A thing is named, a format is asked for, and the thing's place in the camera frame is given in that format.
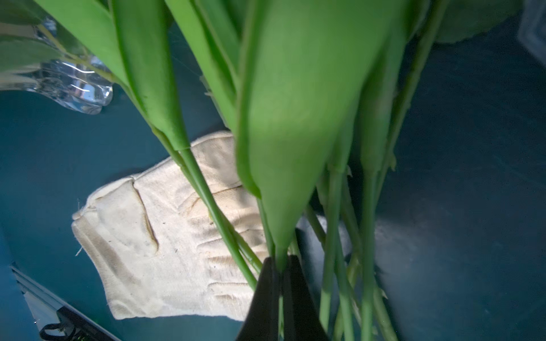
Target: green stem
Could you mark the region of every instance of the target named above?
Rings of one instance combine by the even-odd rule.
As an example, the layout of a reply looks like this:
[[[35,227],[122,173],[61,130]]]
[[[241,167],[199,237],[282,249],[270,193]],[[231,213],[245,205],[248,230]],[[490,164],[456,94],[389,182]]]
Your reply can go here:
[[[322,248],[326,245],[326,232],[322,229],[321,223],[318,221],[317,215],[314,213],[313,207],[307,205],[304,210],[305,217],[311,225],[314,234],[317,236],[318,241],[321,243]]]
[[[228,247],[229,252],[233,257],[233,260],[241,270],[243,276],[245,276],[252,290],[254,290],[257,283],[256,278],[250,271],[250,268],[248,268],[248,264],[245,262],[242,255],[239,253],[237,242],[233,237],[231,230],[224,223],[224,214],[218,207],[218,204],[216,204],[216,202],[214,201],[214,197],[210,192],[210,188],[206,183],[203,173],[201,173],[201,169],[199,168],[199,165],[197,164],[197,161],[195,160],[191,149],[183,149],[179,152],[186,166],[188,167],[190,175],[195,180],[195,191],[197,192],[197,194],[199,194],[199,196],[209,209],[209,212],[212,216],[212,221],[218,227],[218,231],[220,232],[222,239]]]
[[[343,316],[342,322],[345,329],[345,341],[354,341],[353,316],[351,314],[352,291],[347,280],[347,269],[345,268],[345,259],[343,259],[343,250],[339,239],[339,230],[337,229],[337,248],[336,248],[336,278],[340,291],[340,311]]]
[[[37,26],[37,28],[40,30],[40,32],[42,32],[55,45],[56,48],[58,48],[67,57],[66,60],[68,62],[72,62],[74,64],[83,64],[89,70],[94,71],[95,73],[100,75],[102,78],[108,80],[109,82],[121,83],[120,80],[116,76],[114,76],[112,73],[101,70],[101,69],[98,69],[98,68],[94,67],[93,65],[91,65],[88,61],[85,61],[85,60],[81,59],[80,57],[78,57],[76,55],[73,55],[72,53],[68,52],[64,48],[64,46],[61,44],[61,42],[58,41],[58,39],[55,38],[53,36],[53,34],[51,34],[51,32],[49,32],[49,30],[44,27],[44,25],[39,24]]]
[[[130,92],[128,92],[128,89],[124,89],[124,90],[130,96]],[[171,156],[173,161],[180,167],[182,173],[184,174],[186,179],[188,179],[188,182],[190,183],[190,185],[193,187],[193,189],[195,189],[197,194],[205,202],[204,196],[206,195],[206,193],[203,193],[202,190],[201,190],[201,188],[203,186],[201,186],[201,187],[198,186],[197,182],[195,181],[195,178],[194,178],[193,174],[191,173],[190,169],[187,166],[186,161],[184,160],[184,157],[179,152],[174,150],[173,146],[171,145],[171,143],[169,142],[169,140],[167,139],[165,134],[163,134],[157,128],[152,126],[148,122],[148,120],[146,119],[145,115],[142,115],[142,117],[149,124],[150,128],[152,129],[152,132],[155,134],[157,139],[161,142],[161,144],[163,145],[165,150],[167,150],[167,152],[169,153],[169,155]],[[191,152],[191,149],[187,149],[187,151],[189,151],[189,153],[191,154],[192,159],[195,160],[195,158],[193,157],[193,153]],[[200,174],[200,177],[203,179],[203,181],[205,181],[205,179],[203,177],[203,174],[201,173],[201,170],[199,169],[199,166],[197,165],[197,162],[195,162],[195,165],[197,166],[197,170],[198,170],[198,172]],[[210,193],[210,189],[206,185],[206,182],[205,182],[205,187],[207,188],[207,192]],[[240,262],[240,259],[242,259],[242,257],[241,257],[241,254],[239,253],[239,249],[243,252],[243,255],[246,257],[248,262],[252,265],[252,267],[258,273],[262,269],[262,262],[256,256],[256,254],[252,251],[252,249],[248,246],[246,241],[237,233],[237,231],[235,231],[235,228],[232,226],[232,224],[229,222],[229,220],[225,217],[224,213],[220,210],[220,208],[216,205],[216,202],[214,201],[214,198],[212,198],[212,202],[213,202],[213,205],[216,206],[216,209],[218,211],[217,213],[221,217],[220,220],[215,220],[215,215],[212,213],[212,210],[211,210],[210,206],[205,202],[205,204],[207,205],[207,208],[209,208],[209,212],[211,213],[212,220],[215,222],[215,224],[216,224],[216,226],[217,226],[217,228],[218,228],[218,230],[220,232],[220,235],[222,236],[226,246],[229,249],[229,252],[231,253],[233,259],[235,260],[235,263],[237,264],[237,266],[239,267],[239,269],[241,270],[241,272],[243,273],[243,275],[247,279],[247,282],[250,285],[250,287],[254,290],[256,288],[256,282],[257,282],[256,278],[254,277],[254,275],[252,274],[252,272],[248,268],[247,263],[245,263],[244,260],[242,260],[242,263]]]
[[[362,211],[362,243],[363,254],[360,260],[362,264],[362,305],[360,313],[362,318],[362,341],[373,341],[373,289],[375,277],[373,276],[373,256],[375,237],[373,234],[375,225],[375,172],[364,172],[364,203]]]
[[[271,231],[269,230],[268,218],[265,215],[264,205],[260,198],[256,198],[258,203],[258,210],[260,211],[260,218],[262,219],[262,225],[264,227],[265,243],[268,246],[269,257],[275,259],[275,242],[271,236]]]
[[[354,213],[347,177],[345,177],[341,192],[341,218],[345,222],[345,228],[349,233],[349,238],[351,239],[351,244],[353,246],[353,253],[356,256],[355,258],[360,259],[363,253],[362,242],[360,240],[357,216]]]
[[[248,243],[243,239],[243,237],[237,231],[235,231],[235,228],[233,227],[229,219],[224,215],[224,213],[222,211],[220,212],[224,216],[225,225],[232,232],[233,237],[235,237],[235,241],[237,242],[239,250],[242,252],[243,256],[250,263],[250,265],[254,268],[254,270],[256,270],[258,274],[260,274],[263,266],[262,261],[260,260],[260,258],[258,258],[258,256],[256,256],[250,246],[248,246]]]
[[[432,2],[432,9],[424,25],[421,39],[419,39],[419,43],[417,44],[416,54],[413,57],[411,68],[406,78],[406,83],[398,97],[395,99],[387,139],[387,147],[385,149],[385,157],[383,158],[383,166],[377,181],[376,202],[381,194],[381,188],[383,188],[383,182],[385,181],[385,176],[387,175],[387,170],[389,169],[389,164],[391,158],[393,157],[394,146],[396,144],[396,140],[398,139],[398,135],[400,135],[402,123],[406,117],[408,109],[410,108],[411,100],[417,89],[417,84],[419,83],[426,60],[429,58],[430,49],[432,48],[432,44],[436,39],[436,34],[440,28],[440,24],[442,23],[442,19],[448,4],[449,0],[438,0]]]
[[[292,241],[290,242],[290,246],[288,246],[288,251],[290,251],[290,254],[297,256],[301,261],[300,247],[298,246],[298,238],[296,237],[295,232],[294,232],[294,238],[292,238]]]
[[[334,277],[334,266],[336,260],[336,247],[339,240],[339,216],[341,204],[341,181],[344,174],[330,174],[328,205],[326,207],[326,244],[324,248],[324,272],[322,275],[321,304],[319,307],[319,320],[328,331],[330,318],[330,306],[332,298],[332,286]]]
[[[385,341],[398,341],[396,332],[394,331],[393,325],[390,322],[389,313],[383,302],[383,291],[377,283],[373,289],[373,314],[376,317],[377,324],[379,325],[379,330],[381,330],[381,335]]]

